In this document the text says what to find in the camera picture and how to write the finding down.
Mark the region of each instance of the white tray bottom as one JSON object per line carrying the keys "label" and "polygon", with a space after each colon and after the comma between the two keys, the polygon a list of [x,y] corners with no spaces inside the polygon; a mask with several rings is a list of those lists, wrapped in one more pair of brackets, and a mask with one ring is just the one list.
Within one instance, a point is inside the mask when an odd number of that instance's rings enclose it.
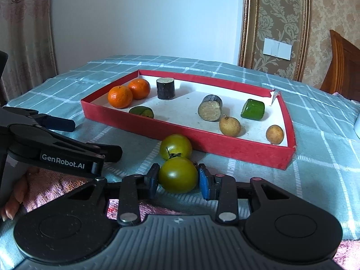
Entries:
{"label": "white tray bottom", "polygon": [[[209,94],[215,94],[220,96],[223,101],[222,114],[237,118],[240,122],[241,133],[238,138],[269,144],[265,135],[266,130],[271,125],[278,125],[285,133],[284,140],[280,146],[288,145],[284,119],[277,98],[272,105],[268,105],[271,102],[269,98],[262,98],[216,86],[175,80],[175,98],[172,100],[160,100],[157,97],[156,91],[156,80],[159,77],[141,75],[139,78],[144,78],[150,83],[151,91],[147,98],[133,100],[131,105],[125,109],[113,108],[107,100],[107,94],[97,98],[92,103],[124,112],[128,112],[134,106],[144,105],[153,110],[154,118],[157,120],[222,134],[218,121],[204,121],[197,113],[203,98]],[[265,102],[265,115],[261,121],[244,119],[240,116],[242,108],[249,98]]]}

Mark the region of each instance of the cucumber slice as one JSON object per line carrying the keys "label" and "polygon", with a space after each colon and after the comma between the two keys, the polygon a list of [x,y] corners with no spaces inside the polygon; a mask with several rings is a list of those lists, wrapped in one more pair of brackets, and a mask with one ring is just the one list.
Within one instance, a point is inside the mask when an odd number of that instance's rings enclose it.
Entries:
{"label": "cucumber slice", "polygon": [[135,106],[129,111],[130,114],[141,115],[143,117],[154,118],[154,113],[151,108],[147,106]]}
{"label": "cucumber slice", "polygon": [[262,101],[248,99],[244,104],[241,117],[260,121],[265,114],[265,104]]}

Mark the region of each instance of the person's hand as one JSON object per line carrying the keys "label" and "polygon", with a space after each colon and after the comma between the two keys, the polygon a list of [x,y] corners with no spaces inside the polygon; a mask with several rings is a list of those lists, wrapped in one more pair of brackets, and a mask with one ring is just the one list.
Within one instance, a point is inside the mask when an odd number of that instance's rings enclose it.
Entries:
{"label": "person's hand", "polygon": [[8,218],[14,219],[15,214],[19,211],[20,204],[23,203],[26,193],[28,191],[28,182],[26,175],[28,173],[36,173],[39,171],[37,167],[30,167],[26,174],[24,174],[15,184],[14,190],[11,193],[9,200],[5,206],[1,209],[2,220],[5,221]]}

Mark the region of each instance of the blue checkered tablecloth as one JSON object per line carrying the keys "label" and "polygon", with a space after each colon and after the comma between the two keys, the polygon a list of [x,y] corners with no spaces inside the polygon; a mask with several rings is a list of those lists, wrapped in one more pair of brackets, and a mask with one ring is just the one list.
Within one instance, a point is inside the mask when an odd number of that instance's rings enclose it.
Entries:
{"label": "blue checkered tablecloth", "polygon": [[[319,91],[300,82],[219,62],[164,56],[114,56],[48,79],[42,85],[9,102],[56,117],[73,119],[77,128],[62,134],[83,142],[120,145],[124,154],[118,163],[103,170],[109,181],[133,173],[146,173],[152,163],[162,164],[160,142],[90,121],[80,100],[106,84],[138,69],[161,70],[215,77],[281,91],[295,130],[297,150],[282,171],[234,159],[194,151],[192,160],[205,163],[212,173],[226,173],[237,181],[262,177],[333,214],[343,227],[343,239],[360,238],[360,139],[353,125],[360,107],[342,97]],[[160,187],[155,205],[189,214],[213,214],[216,201],[204,201],[198,192],[168,194]],[[249,215],[239,200],[242,218]],[[0,232],[0,261],[19,259],[12,237],[13,223]]]}

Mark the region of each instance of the mandarin orange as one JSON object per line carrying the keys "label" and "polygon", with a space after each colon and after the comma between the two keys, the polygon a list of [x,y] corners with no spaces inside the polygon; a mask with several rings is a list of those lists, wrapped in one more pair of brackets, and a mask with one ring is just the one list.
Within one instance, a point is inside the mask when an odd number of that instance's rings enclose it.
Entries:
{"label": "mandarin orange", "polygon": [[133,94],[127,86],[115,86],[108,93],[108,101],[117,109],[128,107],[133,101]]}
{"label": "mandarin orange", "polygon": [[134,99],[144,99],[150,93],[150,84],[143,78],[136,78],[130,81],[128,87],[133,93]]}

